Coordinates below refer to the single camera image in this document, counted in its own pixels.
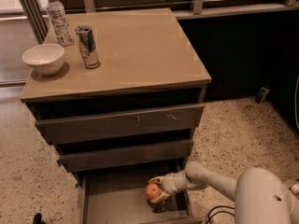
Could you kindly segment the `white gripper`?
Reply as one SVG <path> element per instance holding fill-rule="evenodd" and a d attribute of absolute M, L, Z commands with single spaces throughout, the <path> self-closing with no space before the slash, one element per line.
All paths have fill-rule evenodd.
<path fill-rule="evenodd" d="M 163 190 L 160 190 L 155 197 L 150 199 L 151 203 L 161 203 L 169 198 L 169 195 L 175 195 L 183 191 L 184 172 L 170 173 L 162 176 L 156 176 L 149 180 L 150 183 L 162 185 Z"/>

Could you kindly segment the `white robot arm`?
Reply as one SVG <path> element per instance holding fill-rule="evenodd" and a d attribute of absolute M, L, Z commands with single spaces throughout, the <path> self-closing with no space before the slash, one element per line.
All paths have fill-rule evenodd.
<path fill-rule="evenodd" d="M 299 224 L 298 198 L 264 168 L 249 168 L 233 179 L 191 161 L 182 171 L 153 177 L 146 195 L 151 203 L 160 203 L 184 190 L 207 186 L 235 203 L 235 224 Z"/>

